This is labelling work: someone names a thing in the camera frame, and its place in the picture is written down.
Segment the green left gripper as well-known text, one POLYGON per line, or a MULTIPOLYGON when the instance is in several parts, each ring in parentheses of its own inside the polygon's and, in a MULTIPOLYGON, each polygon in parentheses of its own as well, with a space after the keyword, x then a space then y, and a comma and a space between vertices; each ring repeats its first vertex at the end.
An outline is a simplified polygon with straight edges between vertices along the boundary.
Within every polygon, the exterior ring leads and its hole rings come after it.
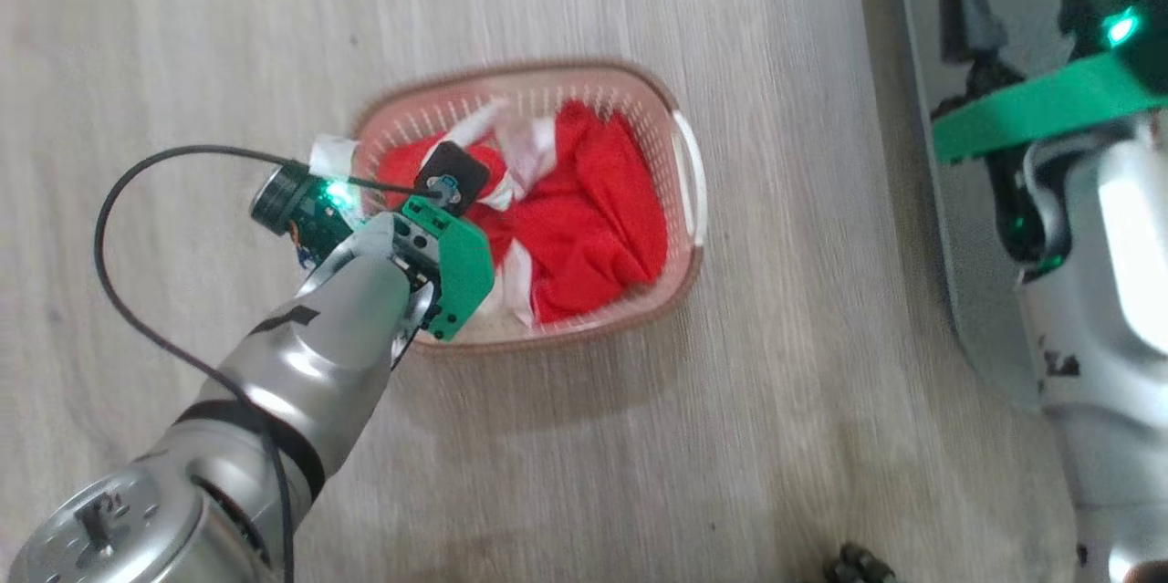
POLYGON ((356 258, 387 259, 405 275, 410 291, 430 292, 413 326, 450 341, 494 284, 489 242, 463 217, 466 200, 449 174, 410 188, 359 176, 326 179, 307 164, 288 161, 255 193, 251 217, 292 240, 310 272, 301 294, 356 258))

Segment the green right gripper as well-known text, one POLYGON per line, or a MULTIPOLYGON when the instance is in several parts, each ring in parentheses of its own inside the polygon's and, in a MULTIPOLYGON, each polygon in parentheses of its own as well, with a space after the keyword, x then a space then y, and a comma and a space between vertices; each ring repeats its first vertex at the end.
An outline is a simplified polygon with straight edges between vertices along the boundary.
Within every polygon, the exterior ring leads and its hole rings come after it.
POLYGON ((1068 214, 1056 196, 1027 182, 1027 152, 1168 109, 1168 0, 1061 0, 1058 27, 1076 53, 1068 65, 1033 78, 1001 57, 1008 35, 989 0, 938 6, 940 57, 969 69, 965 91, 932 113, 936 155, 943 164, 982 159, 1006 254, 1040 275, 1061 268, 1071 247, 1068 214))

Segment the red and white garment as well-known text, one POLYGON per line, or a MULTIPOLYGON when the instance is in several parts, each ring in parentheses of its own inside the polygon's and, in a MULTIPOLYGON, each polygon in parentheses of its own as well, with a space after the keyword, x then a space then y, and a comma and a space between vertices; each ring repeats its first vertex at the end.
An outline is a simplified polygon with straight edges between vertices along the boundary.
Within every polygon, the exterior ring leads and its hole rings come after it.
POLYGON ((523 118, 492 100, 449 131, 375 155, 364 176, 413 183, 444 141, 488 172, 464 214, 484 230, 493 259, 480 320, 545 326, 605 308, 662 275, 666 213, 624 114, 566 100, 523 118))

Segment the cream plastic basket brown rim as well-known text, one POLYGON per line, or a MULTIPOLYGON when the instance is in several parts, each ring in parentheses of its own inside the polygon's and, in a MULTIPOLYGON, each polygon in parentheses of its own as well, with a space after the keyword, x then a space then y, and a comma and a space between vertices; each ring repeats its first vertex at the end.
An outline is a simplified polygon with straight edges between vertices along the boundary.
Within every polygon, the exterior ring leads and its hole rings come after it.
POLYGON ((442 133, 492 99, 509 100, 523 116, 544 116, 564 100, 580 100, 602 114, 617 110, 630 119, 666 213, 663 275, 655 285, 588 315, 536 327, 488 318, 464 327, 450 342, 422 335, 413 346, 433 359, 550 351, 637 329, 682 305, 704 259, 704 160, 670 89, 626 60, 535 58, 388 89, 367 102, 348 130, 359 143, 354 171, 371 174, 388 150, 442 133))

